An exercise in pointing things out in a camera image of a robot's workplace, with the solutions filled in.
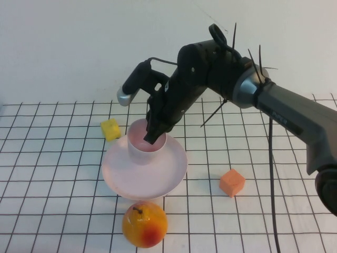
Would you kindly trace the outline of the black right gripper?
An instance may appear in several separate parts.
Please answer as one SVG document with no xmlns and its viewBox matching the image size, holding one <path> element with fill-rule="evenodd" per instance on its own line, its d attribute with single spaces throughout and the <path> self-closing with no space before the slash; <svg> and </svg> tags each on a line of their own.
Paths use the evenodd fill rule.
<svg viewBox="0 0 337 253">
<path fill-rule="evenodd" d="M 149 111 L 144 140 L 154 144 L 164 133 L 172 131 L 205 89 L 205 71 L 175 70 L 164 86 L 148 99 Z"/>
</svg>

